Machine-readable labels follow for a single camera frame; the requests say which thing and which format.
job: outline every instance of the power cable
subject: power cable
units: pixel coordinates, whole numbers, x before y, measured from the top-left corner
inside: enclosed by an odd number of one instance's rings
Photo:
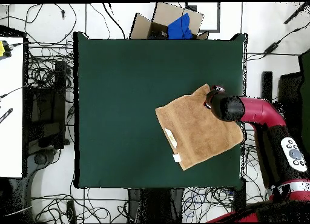
[[[282,40],[284,40],[284,38],[286,38],[287,36],[289,36],[291,33],[295,33],[297,31],[300,31],[304,28],[306,28],[308,25],[310,24],[310,21],[303,27],[300,27],[300,28],[296,28],[294,29],[293,31],[290,31],[287,35],[285,35],[284,37],[282,37],[281,39],[279,39],[277,42],[274,42],[272,43],[268,48],[266,48],[266,50],[263,52],[263,56],[260,57],[260,58],[255,58],[255,59],[250,59],[251,57],[255,56],[255,55],[252,55],[250,57],[247,58],[246,61],[252,61],[252,60],[259,60],[259,59],[262,59],[264,58],[265,56],[271,54],[271,52],[273,52],[278,46],[279,46],[279,43],[281,43]]]
[[[42,46],[42,47],[48,47],[48,45],[41,45],[43,42],[38,42],[36,39],[34,39],[34,38],[26,31],[26,26],[27,26],[27,24],[32,24],[33,21],[35,20],[35,19],[34,19],[31,23],[30,23],[30,22],[27,22],[27,18],[28,18],[29,11],[30,11],[31,8],[36,7],[36,6],[38,6],[38,5],[40,5],[40,4],[31,6],[31,7],[27,10],[27,13],[26,13],[26,20],[25,20],[25,26],[24,26],[24,31],[25,31],[25,33],[28,34],[29,37],[31,37],[37,44],[39,44],[39,45]],[[38,11],[38,13],[37,13],[37,15],[36,15],[36,18],[38,17],[38,14],[39,14],[39,12],[41,11],[42,6],[43,6],[43,4],[41,4],[41,6],[40,6],[40,9],[39,9],[39,11]],[[71,32],[73,31],[73,29],[75,28],[76,21],[77,21],[76,13],[75,13],[75,10],[73,9],[73,7],[71,6],[71,4],[69,4],[69,6],[71,7],[71,9],[72,9],[72,11],[73,11],[73,13],[74,13],[74,16],[75,16],[75,20],[74,20],[73,27],[72,27],[71,31],[70,31],[67,35],[65,35],[65,37],[64,37],[63,39],[61,39],[59,42],[55,42],[55,43],[53,43],[53,44],[59,44],[59,43],[61,43],[62,41],[64,41],[64,40],[71,34]]]
[[[110,38],[110,36],[111,36],[111,33],[110,33],[109,28],[108,28],[108,25],[107,25],[107,22],[106,22],[106,20],[105,20],[104,15],[103,15],[102,13],[100,13],[99,11],[97,11],[97,10],[93,7],[93,5],[92,5],[91,3],[90,3],[90,5],[91,5],[91,7],[94,9],[94,11],[98,12],[98,13],[99,13],[100,15],[102,15],[102,17],[104,18],[105,26],[107,27],[108,32],[109,32],[109,37],[108,37],[108,39],[109,39],[109,38]]]
[[[122,27],[120,27],[120,25],[114,20],[114,18],[112,17],[112,15],[110,15],[110,13],[108,12],[107,8],[105,7],[105,4],[102,3],[102,5],[104,6],[104,10],[107,12],[107,14],[109,15],[109,17],[113,20],[113,22],[114,22],[114,23],[120,28],[120,30],[122,31],[124,39],[126,39],[125,33],[124,33]]]

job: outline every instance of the white floor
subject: white floor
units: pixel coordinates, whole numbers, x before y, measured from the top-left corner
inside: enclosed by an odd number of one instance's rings
[[[248,53],[263,53],[263,51],[273,42],[278,41],[285,34],[293,31],[293,29],[302,27],[310,21],[308,12],[303,12],[294,18],[289,24],[285,25],[283,22],[300,6],[301,2],[244,2],[243,8],[241,2],[221,2],[220,13],[220,33],[210,33],[209,39],[231,39],[236,33],[248,34]],[[25,19],[28,8],[31,5],[11,5],[10,16]],[[38,42],[59,42],[67,33],[71,31],[74,24],[75,17],[73,10],[68,4],[59,4],[65,10],[65,19],[62,19],[60,9],[53,4],[44,4],[41,8],[40,14],[32,24],[27,24],[26,31],[30,33]],[[76,25],[74,31],[86,32],[90,38],[105,39],[109,37],[109,32],[105,25],[104,18],[88,4],[86,6],[87,13],[85,14],[85,4],[72,4],[76,12]],[[134,14],[139,12],[148,19],[152,18],[155,3],[150,4],[112,4],[113,17],[117,19],[119,25],[123,28],[126,38],[129,37],[131,25],[134,19]],[[93,7],[105,16],[108,28],[110,29],[110,38],[122,38],[122,33],[116,24],[105,13],[102,4],[94,3]],[[29,11],[27,21],[32,21],[36,16],[40,6],[34,7]],[[200,3],[198,11],[207,14],[202,28],[216,29],[216,7],[212,3]],[[0,5],[0,18],[7,14],[6,8]],[[8,20],[0,20],[0,25],[8,26]],[[9,26],[20,31],[24,31],[24,22],[10,18]],[[282,74],[293,73],[300,71],[298,64],[298,54],[310,49],[310,27],[299,32],[293,33],[285,38],[279,47],[273,51],[278,54],[296,54],[291,55],[277,55],[272,54],[263,59],[249,61],[247,63],[247,84],[246,95],[251,97],[260,96],[260,82],[263,71],[272,71],[274,76],[273,97],[277,96],[277,83]],[[34,54],[40,54],[41,49],[38,49]],[[70,183],[73,177],[74,168],[74,149],[73,144],[65,147],[61,153],[59,161],[50,165],[47,169],[41,170],[35,176],[33,181],[31,195],[32,197],[52,196],[57,194],[69,194]],[[263,196],[265,189],[263,187],[261,174],[258,166],[248,167],[248,175],[254,180],[258,175],[256,183],[262,190]],[[257,196],[258,189],[252,183],[247,183],[247,193],[249,197]],[[83,199],[83,190],[72,188],[73,196],[77,199]],[[92,199],[127,199],[127,190],[125,189],[90,189],[89,197]],[[50,200],[34,200],[33,213],[39,213],[42,208],[47,205]],[[124,201],[91,201],[94,207],[105,207],[111,213],[112,218],[117,216],[118,205],[123,205]],[[248,201],[249,203],[256,202],[254,199]],[[65,203],[61,203],[62,209],[65,209]],[[77,214],[82,212],[82,207],[76,205]],[[214,207],[208,212],[208,220],[225,213],[222,207]],[[97,212],[98,216],[105,217],[105,211]],[[184,221],[195,222],[192,213],[190,217],[184,217]],[[48,214],[42,216],[42,219],[50,219]],[[114,222],[125,222],[124,217],[117,218]],[[90,217],[85,221],[86,223],[96,223],[94,217]]]

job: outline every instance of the towel label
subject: towel label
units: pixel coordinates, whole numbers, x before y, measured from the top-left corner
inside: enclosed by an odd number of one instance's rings
[[[173,159],[176,163],[179,163],[181,162],[181,157],[180,157],[180,154],[173,154]]]
[[[167,133],[167,136],[169,137],[169,140],[170,140],[171,143],[172,143],[172,146],[173,146],[174,148],[176,148],[176,147],[177,147],[177,142],[176,142],[175,138],[173,137],[172,132],[171,132],[170,130],[166,129],[166,128],[165,128],[165,131],[166,131],[166,133]]]

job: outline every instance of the table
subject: table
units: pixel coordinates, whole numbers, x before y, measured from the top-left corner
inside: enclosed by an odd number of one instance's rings
[[[245,35],[232,41],[73,38],[75,187],[241,186],[239,145],[183,171],[155,108],[205,83],[242,95]]]

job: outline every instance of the towel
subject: towel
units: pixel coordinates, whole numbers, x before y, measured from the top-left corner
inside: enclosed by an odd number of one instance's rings
[[[172,156],[183,170],[229,150],[243,140],[242,130],[235,122],[219,120],[203,105],[209,91],[205,84],[192,95],[184,95],[155,109],[173,150]]]
[[[191,39],[193,35],[189,26],[190,16],[186,13],[168,25],[168,39]]]

